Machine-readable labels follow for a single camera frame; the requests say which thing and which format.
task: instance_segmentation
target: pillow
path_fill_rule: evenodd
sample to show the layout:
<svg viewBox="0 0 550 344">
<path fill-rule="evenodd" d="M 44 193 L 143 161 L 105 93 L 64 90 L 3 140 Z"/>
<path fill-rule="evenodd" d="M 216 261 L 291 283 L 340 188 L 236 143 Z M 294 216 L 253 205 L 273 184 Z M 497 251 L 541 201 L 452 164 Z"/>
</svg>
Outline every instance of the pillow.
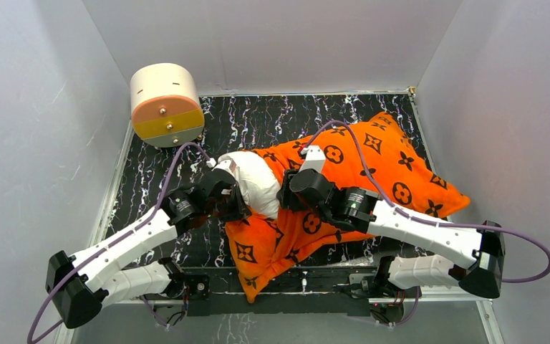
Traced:
<svg viewBox="0 0 550 344">
<path fill-rule="evenodd" d="M 379 113 L 368 122 L 350 127 L 360 142 L 370 173 L 395 203 L 434 217 L 448 216 L 469 205 L 467 196 L 429 171 L 425 161 L 414 151 L 410 139 L 387 113 Z M 281 185 L 285 170 L 302 164 L 299 149 L 309 139 L 253 152 L 263 159 Z M 359 186 L 376 191 L 366 177 L 346 129 L 326 130 L 313 144 L 322 148 L 327 159 L 322 174 L 338 188 Z M 247 177 L 252 172 L 244 173 Z M 274 199 L 275 193 L 265 190 L 261 198 L 265 197 Z M 228 222 L 225 230 L 250 303 L 271 279 L 306 259 L 320 246 L 372 238 L 359 232 L 340 231 L 322 223 L 310 211 L 293 213 L 283 209 L 279 209 L 277 219 L 254 212 L 247 223 Z"/>
</svg>

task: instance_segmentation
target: marble tabletop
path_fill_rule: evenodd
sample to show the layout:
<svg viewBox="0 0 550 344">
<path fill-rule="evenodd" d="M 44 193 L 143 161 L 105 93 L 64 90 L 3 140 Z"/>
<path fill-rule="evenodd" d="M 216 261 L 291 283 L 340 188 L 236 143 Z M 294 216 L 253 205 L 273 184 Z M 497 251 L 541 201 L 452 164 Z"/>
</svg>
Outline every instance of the marble tabletop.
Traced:
<svg viewBox="0 0 550 344">
<path fill-rule="evenodd" d="M 386 110 L 397 118 L 397 123 L 412 139 L 417 154 L 427 161 L 410 97 L 405 94 L 203 97 L 201 107 L 206 124 L 200 145 L 214 158 L 231 151 L 265 148 L 311 135 L 332 119 L 355 123 Z M 158 150 L 134 136 L 107 237 L 125 228 L 156 203 L 175 149 Z M 187 150 L 182 157 L 169 190 L 181 183 L 197 181 L 209 171 L 196 151 Z M 322 247 L 299 265 L 365 266 L 377 262 L 378 256 L 389 254 L 416 257 L 426 252 L 392 239 L 374 238 Z M 223 224 L 216 220 L 150 250 L 132 265 L 150 264 L 168 256 L 182 267 L 234 266 Z"/>
</svg>

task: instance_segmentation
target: purple cable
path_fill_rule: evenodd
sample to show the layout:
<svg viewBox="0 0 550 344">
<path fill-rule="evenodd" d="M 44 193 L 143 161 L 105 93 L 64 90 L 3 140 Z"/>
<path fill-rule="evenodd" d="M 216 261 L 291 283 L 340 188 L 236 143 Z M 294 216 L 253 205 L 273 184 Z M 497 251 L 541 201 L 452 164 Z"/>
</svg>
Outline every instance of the purple cable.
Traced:
<svg viewBox="0 0 550 344">
<path fill-rule="evenodd" d="M 203 156 L 206 158 L 206 160 L 210 160 L 210 157 L 208 156 L 208 154 L 197 143 L 188 142 L 188 143 L 183 144 L 181 147 L 179 147 L 179 149 L 176 151 L 176 155 L 174 156 L 174 159 L 172 160 L 172 163 L 170 165 L 170 169 L 168 170 L 168 174 L 165 177 L 165 183 L 163 184 L 163 187 L 161 188 L 161 192 L 159 193 L 157 204 L 155 205 L 155 209 L 153 210 L 152 214 L 149 215 L 149 217 L 146 220 L 144 220 L 143 222 L 138 224 L 134 229 L 131 229 L 131 230 L 125 232 L 122 236 L 120 236 L 120 237 L 116 238 L 115 240 L 113 240 L 108 245 L 108 248 L 111 248 L 111 247 L 115 246 L 116 244 L 119 244 L 121 241 L 123 241 L 123 239 L 125 239 L 128 236 L 132 235 L 132 233 L 134 231 L 137 231 L 137 230 L 143 228 L 147 223 L 149 223 L 155 217 L 155 215 L 157 214 L 157 211 L 159 210 L 159 207 L 161 206 L 161 203 L 163 203 L 163 199 L 165 198 L 165 194 L 168 192 L 167 189 L 168 189 L 168 185 L 170 184 L 170 179 L 172 178 L 172 173 L 174 171 L 174 167 L 176 166 L 176 163 L 178 162 L 178 159 L 180 159 L 180 155 L 182 154 L 182 152 L 187 147 L 190 147 L 190 146 L 193 146 L 193 147 L 197 148 L 199 150 L 199 153 L 203 154 Z M 60 288 L 62 288 L 62 286 L 68 280 L 70 280 L 70 278 L 74 274 L 78 273 L 79 270 L 83 269 L 91 261 L 98 258 L 101 254 L 103 254 L 106 251 L 107 251 L 106 248 L 102 248 L 99 251 L 97 251 L 96 253 L 94 253 L 92 256 L 88 257 L 86 260 L 81 262 L 81 264 L 77 265 L 71 272 L 66 274 L 66 276 L 64 276 L 64 278 L 62 278 L 62 280 L 54 286 L 54 289 L 52 289 L 52 291 L 49 292 L 49 294 L 47 295 L 47 298 L 45 299 L 45 301 L 43 301 L 43 304 L 41 304 L 41 307 L 39 308 L 39 312 L 37 312 L 37 315 L 34 317 L 34 320 L 32 322 L 30 330 L 29 330 L 28 337 L 26 337 L 26 342 L 28 344 L 37 344 L 40 340 L 45 338 L 48 334 L 50 334 L 53 330 L 55 330 L 60 324 L 62 324 L 64 322 L 63 320 L 59 320 L 53 326 L 51 326 L 47 331 L 45 331 L 42 335 L 40 335 L 38 338 L 33 339 L 34 331 L 37 330 L 39 320 L 41 320 L 41 317 L 43 316 L 43 313 L 47 309 L 47 305 L 49 305 L 49 303 L 54 299 L 54 296 L 60 290 Z M 150 311 L 154 314 L 155 318 L 158 321 L 161 321 L 162 323 L 167 323 L 159 315 L 157 315 L 156 313 L 153 312 L 153 308 L 148 304 L 148 302 L 146 300 L 144 300 L 144 301 L 145 301 L 145 304 L 149 307 Z"/>
<path fill-rule="evenodd" d="M 353 133 L 353 130 L 351 129 L 351 127 L 348 126 L 348 124 L 346 124 L 344 122 L 341 122 L 339 120 L 330 120 L 328 123 L 323 125 L 315 134 L 313 134 L 313 136 L 311 137 L 309 142 L 307 142 L 307 145 L 305 147 L 308 147 L 309 145 L 311 145 L 313 143 L 313 141 L 317 138 L 317 136 L 319 136 L 319 134 L 323 133 L 324 130 L 326 130 L 331 125 L 342 125 L 343 127 L 345 127 L 349 131 L 349 134 L 351 135 L 351 138 L 353 139 L 353 142 L 355 144 L 355 148 L 357 149 L 357 152 L 360 155 L 360 160 L 362 162 L 364 172 L 366 173 L 366 177 L 368 177 L 368 179 L 370 180 L 372 185 L 374 185 L 376 187 L 379 194 L 383 197 L 383 199 L 387 202 L 387 204 L 389 204 L 392 208 L 395 209 L 395 211 L 397 213 L 399 213 L 401 216 L 404 216 L 406 219 L 410 219 L 411 221 L 418 222 L 418 223 L 421 223 L 421 224 L 427 224 L 429 226 L 438 225 L 438 222 L 436 222 L 436 221 L 430 221 L 430 220 L 426 220 L 426 219 L 417 219 L 415 217 L 411 217 L 411 215 L 409 215 L 407 212 L 403 211 L 403 209 L 398 208 L 397 205 L 395 203 L 393 203 L 393 201 L 391 201 L 389 196 L 387 196 L 387 194 L 382 190 L 382 187 L 379 185 L 379 183 L 376 182 L 376 180 L 372 177 L 372 174 L 368 171 L 369 168 L 367 166 L 366 159 L 364 157 L 364 153 L 362 152 L 362 149 L 360 147 L 360 143 L 357 140 L 357 137 L 355 136 L 355 133 Z M 507 233 L 507 234 L 510 234 L 510 235 L 515 236 L 515 237 L 524 239 L 524 240 L 534 244 L 539 249 L 541 249 L 545 253 L 545 255 L 547 256 L 547 267 L 545 268 L 545 270 L 543 270 L 543 272 L 541 272 L 539 274 L 535 274 L 534 276 L 524 277 L 524 278 L 515 278 L 515 279 L 505 279 L 505 278 L 503 278 L 502 282 L 505 282 L 505 283 L 533 282 L 533 281 L 536 281 L 536 280 L 540 280 L 541 278 L 547 276 L 550 273 L 550 250 L 544 244 L 542 244 L 541 242 L 539 242 L 536 239 L 534 239 L 534 238 L 532 238 L 528 235 L 525 235 L 525 234 L 523 234 L 519 231 L 515 231 L 513 229 L 507 229 L 507 228 L 494 227 L 494 226 L 486 226 L 486 225 L 482 225 L 482 224 L 439 223 L 439 226 L 440 227 L 448 227 L 448 228 L 482 229 L 482 230 L 486 230 L 486 231 L 498 231 L 498 232 L 501 232 L 501 233 Z M 398 325 L 401 325 L 401 324 L 407 322 L 410 319 L 410 317 L 416 311 L 417 304 L 418 304 L 418 293 L 417 293 L 417 297 L 416 297 L 416 303 L 412 307 L 412 310 L 410 311 L 410 314 L 408 315 L 407 318 L 400 321 L 398 323 Z"/>
</svg>

